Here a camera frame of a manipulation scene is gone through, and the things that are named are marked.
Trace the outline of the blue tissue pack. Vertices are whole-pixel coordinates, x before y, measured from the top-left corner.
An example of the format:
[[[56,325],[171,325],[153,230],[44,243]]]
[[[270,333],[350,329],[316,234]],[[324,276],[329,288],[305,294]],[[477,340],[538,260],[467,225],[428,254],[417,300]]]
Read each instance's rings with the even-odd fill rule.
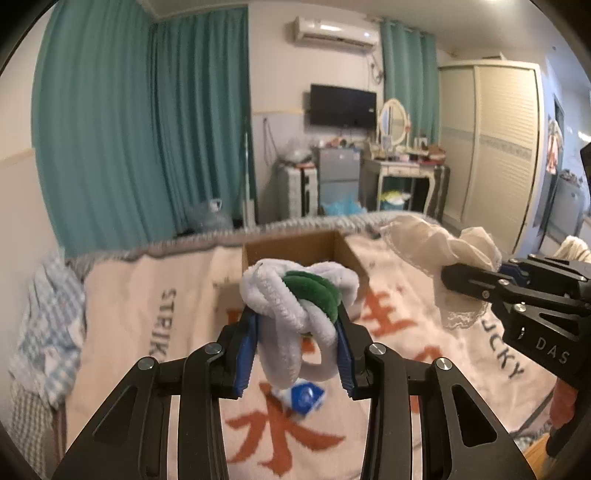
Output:
[[[325,401],[325,389],[303,379],[297,379],[294,385],[287,389],[273,387],[271,393],[284,407],[301,417],[318,410]]]

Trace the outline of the cream louvered wardrobe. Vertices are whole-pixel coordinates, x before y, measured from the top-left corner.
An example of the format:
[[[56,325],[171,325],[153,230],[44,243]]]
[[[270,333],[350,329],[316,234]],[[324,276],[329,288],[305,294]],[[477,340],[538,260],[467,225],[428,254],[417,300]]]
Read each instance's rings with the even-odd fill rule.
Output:
[[[534,248],[545,105],[534,63],[464,60],[439,69],[440,145],[450,183],[443,222],[484,228],[504,255]]]

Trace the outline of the brown cardboard box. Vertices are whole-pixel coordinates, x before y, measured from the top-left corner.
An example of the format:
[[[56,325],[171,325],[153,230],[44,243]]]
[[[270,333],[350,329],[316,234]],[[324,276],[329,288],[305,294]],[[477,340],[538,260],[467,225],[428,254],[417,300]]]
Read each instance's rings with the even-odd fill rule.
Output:
[[[363,300],[369,276],[344,235],[320,231],[245,244],[240,296],[264,318],[271,341],[311,336],[337,341],[339,310]]]

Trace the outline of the white standing pole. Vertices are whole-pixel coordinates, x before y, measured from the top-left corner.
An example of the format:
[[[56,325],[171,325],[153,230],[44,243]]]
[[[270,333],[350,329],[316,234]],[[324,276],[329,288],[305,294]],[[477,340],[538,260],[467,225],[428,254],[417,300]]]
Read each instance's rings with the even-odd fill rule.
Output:
[[[252,187],[250,186],[249,131],[245,131],[243,136],[242,221],[245,230],[256,227],[256,202],[252,199]]]

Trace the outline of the blue plaid cloth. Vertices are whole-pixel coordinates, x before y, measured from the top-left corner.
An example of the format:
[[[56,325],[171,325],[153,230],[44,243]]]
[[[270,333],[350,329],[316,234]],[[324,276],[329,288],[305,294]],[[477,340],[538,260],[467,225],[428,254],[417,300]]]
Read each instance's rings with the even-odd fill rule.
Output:
[[[71,393],[85,339],[83,284],[63,251],[50,252],[28,285],[18,342],[9,360],[9,434],[33,470],[47,477],[46,438]]]

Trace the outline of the white lace cloth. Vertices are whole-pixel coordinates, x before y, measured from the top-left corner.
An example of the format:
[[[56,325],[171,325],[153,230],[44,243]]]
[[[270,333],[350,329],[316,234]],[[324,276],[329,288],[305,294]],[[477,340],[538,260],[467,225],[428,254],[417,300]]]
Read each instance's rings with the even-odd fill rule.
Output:
[[[381,227],[380,233],[400,258],[432,278],[435,304],[446,329],[468,329],[486,313],[484,300],[455,293],[442,280],[443,269],[455,264],[489,272],[500,268],[501,251],[485,229],[466,228],[456,237],[437,223],[404,213]]]

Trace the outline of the blue plastic bag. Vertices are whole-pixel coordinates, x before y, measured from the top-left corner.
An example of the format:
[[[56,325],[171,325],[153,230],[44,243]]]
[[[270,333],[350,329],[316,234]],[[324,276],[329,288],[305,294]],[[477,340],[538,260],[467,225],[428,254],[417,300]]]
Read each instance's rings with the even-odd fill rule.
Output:
[[[355,198],[349,197],[332,203],[322,203],[322,213],[325,216],[349,216],[366,213],[363,207]]]

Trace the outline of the large teal curtain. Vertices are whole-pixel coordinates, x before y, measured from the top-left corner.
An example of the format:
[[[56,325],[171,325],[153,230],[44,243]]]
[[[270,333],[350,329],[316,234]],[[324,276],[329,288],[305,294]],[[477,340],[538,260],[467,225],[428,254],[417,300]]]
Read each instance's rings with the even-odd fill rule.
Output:
[[[173,238],[191,207],[214,198],[242,221],[245,131],[245,7],[156,23],[134,1],[56,4],[34,75],[32,140],[68,255]]]

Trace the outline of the black wall television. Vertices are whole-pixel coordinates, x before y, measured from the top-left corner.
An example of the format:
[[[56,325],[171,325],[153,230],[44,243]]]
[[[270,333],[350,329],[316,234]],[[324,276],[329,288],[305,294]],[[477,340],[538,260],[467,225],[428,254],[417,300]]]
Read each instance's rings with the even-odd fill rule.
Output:
[[[311,84],[308,112],[311,125],[373,130],[377,126],[377,94]]]

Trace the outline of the white suitcase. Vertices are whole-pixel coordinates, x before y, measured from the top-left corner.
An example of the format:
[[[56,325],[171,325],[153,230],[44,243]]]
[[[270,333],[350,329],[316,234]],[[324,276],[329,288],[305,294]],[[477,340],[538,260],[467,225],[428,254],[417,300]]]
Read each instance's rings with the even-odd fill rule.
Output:
[[[317,168],[301,169],[281,164],[276,182],[281,220],[318,215]]]

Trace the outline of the teal curtain by wardrobe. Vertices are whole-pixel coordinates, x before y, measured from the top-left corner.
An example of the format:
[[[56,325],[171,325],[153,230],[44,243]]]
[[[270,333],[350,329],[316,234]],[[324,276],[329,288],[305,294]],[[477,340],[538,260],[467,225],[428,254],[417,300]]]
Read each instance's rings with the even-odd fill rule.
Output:
[[[436,37],[392,20],[381,25],[384,99],[401,102],[411,117],[411,137],[440,134],[440,78]]]

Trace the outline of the cream blanket with red characters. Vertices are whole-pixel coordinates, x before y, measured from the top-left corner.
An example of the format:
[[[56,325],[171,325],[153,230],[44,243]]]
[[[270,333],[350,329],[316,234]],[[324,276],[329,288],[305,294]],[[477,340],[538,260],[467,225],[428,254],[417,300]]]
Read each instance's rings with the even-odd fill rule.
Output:
[[[438,280],[457,260],[497,268],[493,242],[472,230],[466,253],[420,261],[408,233],[450,241],[441,228],[402,216],[379,239],[321,232],[94,263],[83,283],[86,334],[66,400],[67,440],[139,359],[182,360],[250,307],[259,333],[243,366],[242,395],[219,404],[229,476],[359,477],[370,404],[353,400],[339,380],[332,303],[389,352],[426,363],[449,359],[507,431],[545,421],[555,376],[504,341],[487,304],[445,292]]]

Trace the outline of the white oval vanity mirror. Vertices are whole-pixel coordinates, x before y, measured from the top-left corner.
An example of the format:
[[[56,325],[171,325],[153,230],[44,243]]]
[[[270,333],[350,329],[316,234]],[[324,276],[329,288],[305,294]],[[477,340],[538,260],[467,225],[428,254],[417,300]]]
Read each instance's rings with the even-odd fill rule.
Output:
[[[378,127],[380,144],[384,149],[397,147],[406,141],[410,120],[405,107],[398,99],[389,99],[384,103]]]

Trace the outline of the white and green plush toy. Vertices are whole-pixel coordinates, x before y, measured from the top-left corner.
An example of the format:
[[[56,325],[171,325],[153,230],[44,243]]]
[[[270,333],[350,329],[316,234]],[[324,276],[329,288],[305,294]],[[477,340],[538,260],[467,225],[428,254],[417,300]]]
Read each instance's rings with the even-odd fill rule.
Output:
[[[240,296],[260,315],[260,363],[273,387],[327,381],[338,373],[335,322],[339,307],[355,303],[359,286],[355,271],[332,261],[304,267],[263,259],[243,272]]]

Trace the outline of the white wall air conditioner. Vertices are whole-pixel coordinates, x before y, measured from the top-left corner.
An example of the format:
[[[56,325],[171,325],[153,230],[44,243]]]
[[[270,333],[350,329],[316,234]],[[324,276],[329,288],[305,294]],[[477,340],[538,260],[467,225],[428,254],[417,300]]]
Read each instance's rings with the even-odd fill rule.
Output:
[[[329,42],[373,49],[379,44],[380,36],[377,30],[298,16],[294,19],[294,40]]]

